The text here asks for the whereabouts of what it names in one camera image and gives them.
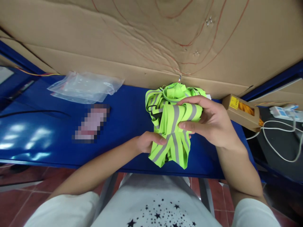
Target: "blue table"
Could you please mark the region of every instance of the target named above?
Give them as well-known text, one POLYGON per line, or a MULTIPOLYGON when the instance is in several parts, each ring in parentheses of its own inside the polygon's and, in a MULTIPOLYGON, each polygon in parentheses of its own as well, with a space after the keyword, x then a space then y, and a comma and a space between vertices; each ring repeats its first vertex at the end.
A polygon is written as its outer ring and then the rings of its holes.
MULTIPOLYGON (((33 110, 25 105, 27 104, 35 109, 63 111, 71 117, 49 113, 62 118, 58 119, 43 113, 26 113, 1 118, 0 162, 79 168, 127 140, 153 130, 150 116, 145 110, 144 98, 147 89, 123 85, 117 93, 108 95, 104 101, 111 106, 111 111, 99 139, 93 144, 75 143, 72 135, 80 126, 90 106, 51 96, 51 92, 46 88, 61 79, 61 76, 39 79, 14 103, 6 107, 1 115, 33 110)), ((233 126, 246 146, 251 162, 255 165, 242 127, 234 122, 233 126)), ((224 178, 215 147, 197 134, 192 136, 188 167, 185 170, 173 161, 159 168, 147 156, 148 154, 138 155, 119 171, 224 178)))

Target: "left hand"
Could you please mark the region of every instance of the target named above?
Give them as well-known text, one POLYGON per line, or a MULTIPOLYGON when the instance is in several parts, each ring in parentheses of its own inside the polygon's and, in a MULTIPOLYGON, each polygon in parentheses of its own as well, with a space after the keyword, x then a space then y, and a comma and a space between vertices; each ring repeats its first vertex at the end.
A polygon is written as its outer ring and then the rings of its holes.
POLYGON ((137 137, 136 145, 138 152, 150 153, 153 142, 159 145, 165 145, 167 143, 166 139, 158 133, 146 131, 141 136, 137 137))

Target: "fingernail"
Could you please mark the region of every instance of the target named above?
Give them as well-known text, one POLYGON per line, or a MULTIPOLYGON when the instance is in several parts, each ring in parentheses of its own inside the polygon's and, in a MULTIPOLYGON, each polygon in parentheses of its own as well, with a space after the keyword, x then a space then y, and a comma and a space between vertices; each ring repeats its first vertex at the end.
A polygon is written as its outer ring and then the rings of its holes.
POLYGON ((161 143, 161 144, 166 144, 166 139, 161 138, 161 139, 160 139, 160 143, 161 143))
POLYGON ((179 128, 184 129, 185 128, 185 122, 180 122, 178 126, 179 126, 179 128))

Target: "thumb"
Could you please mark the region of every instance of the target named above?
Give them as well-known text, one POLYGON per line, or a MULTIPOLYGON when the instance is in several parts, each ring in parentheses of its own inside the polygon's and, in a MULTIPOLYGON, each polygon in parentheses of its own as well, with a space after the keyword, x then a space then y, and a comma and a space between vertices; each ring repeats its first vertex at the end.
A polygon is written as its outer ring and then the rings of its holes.
POLYGON ((183 121, 179 123, 179 128, 184 129, 186 131, 191 131, 198 133, 202 136, 206 134, 206 130, 208 128, 207 125, 203 125, 199 122, 193 122, 193 121, 183 121))
POLYGON ((159 135, 158 133, 145 132, 145 134, 146 134, 146 140, 148 140, 148 141, 153 141, 159 145, 164 145, 167 143, 166 139, 164 137, 162 137, 161 135, 159 135))

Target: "plastic bag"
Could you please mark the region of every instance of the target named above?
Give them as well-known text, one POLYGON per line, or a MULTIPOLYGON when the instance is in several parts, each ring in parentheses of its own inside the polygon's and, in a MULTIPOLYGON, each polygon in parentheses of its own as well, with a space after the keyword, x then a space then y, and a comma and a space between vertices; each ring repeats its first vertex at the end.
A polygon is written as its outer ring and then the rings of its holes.
POLYGON ((53 96, 72 102, 93 104, 102 102, 106 95, 112 95, 122 86, 124 80, 94 73, 69 72, 67 76, 47 89, 53 96))

